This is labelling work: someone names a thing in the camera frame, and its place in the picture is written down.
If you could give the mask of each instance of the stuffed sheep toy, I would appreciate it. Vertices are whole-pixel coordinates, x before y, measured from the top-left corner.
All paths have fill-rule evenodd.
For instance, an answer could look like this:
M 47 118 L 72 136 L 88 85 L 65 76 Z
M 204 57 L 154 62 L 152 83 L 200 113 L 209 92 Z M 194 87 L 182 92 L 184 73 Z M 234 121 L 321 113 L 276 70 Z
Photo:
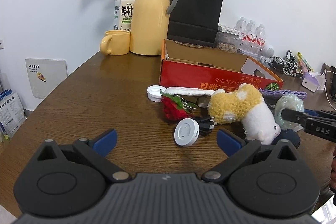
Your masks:
M 209 115 L 218 124 L 241 121 L 249 141 L 271 144 L 281 131 L 263 96 L 250 84 L 241 84 L 238 90 L 230 93 L 216 90 L 208 109 Z

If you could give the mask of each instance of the milk carton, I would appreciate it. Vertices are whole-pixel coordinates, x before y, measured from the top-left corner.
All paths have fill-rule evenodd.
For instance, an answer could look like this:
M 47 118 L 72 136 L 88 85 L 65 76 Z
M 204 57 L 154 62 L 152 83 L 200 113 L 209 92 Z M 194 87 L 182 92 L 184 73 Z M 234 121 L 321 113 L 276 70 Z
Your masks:
M 135 0 L 116 0 L 114 6 L 114 29 L 131 30 L 133 3 Z

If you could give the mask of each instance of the watermelon graphic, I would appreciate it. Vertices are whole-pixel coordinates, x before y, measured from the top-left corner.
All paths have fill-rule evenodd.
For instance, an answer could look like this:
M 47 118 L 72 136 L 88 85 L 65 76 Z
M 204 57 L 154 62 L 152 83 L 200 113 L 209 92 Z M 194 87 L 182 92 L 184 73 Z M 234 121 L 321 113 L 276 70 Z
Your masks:
M 270 83 L 268 84 L 266 87 L 265 87 L 266 90 L 279 90 L 280 87 L 279 87 L 279 84 L 277 82 L 273 82 L 273 83 Z

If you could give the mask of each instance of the white bottle cap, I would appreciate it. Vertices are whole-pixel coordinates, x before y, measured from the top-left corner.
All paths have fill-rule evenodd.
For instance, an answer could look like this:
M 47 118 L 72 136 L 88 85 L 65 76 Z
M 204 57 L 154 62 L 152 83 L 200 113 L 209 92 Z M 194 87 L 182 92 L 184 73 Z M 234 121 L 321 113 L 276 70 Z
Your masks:
M 166 88 L 160 85 L 149 86 L 147 88 L 148 99 L 150 99 L 153 102 L 161 102 L 162 97 L 160 90 L 162 90 L 162 92 L 165 92 Z
M 198 123 L 190 118 L 185 118 L 175 128 L 174 139 L 180 146 L 191 146 L 195 143 L 200 133 Z

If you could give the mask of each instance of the mug handle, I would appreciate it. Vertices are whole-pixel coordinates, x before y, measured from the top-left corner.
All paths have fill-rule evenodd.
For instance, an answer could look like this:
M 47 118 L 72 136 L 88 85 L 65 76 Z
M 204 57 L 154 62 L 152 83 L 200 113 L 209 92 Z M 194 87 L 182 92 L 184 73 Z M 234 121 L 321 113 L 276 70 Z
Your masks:
M 107 49 L 107 46 L 109 45 L 109 42 L 111 39 L 112 39 L 112 35 L 107 35 L 101 40 L 99 49 L 103 54 L 106 54 L 106 55 L 111 54 L 111 50 Z

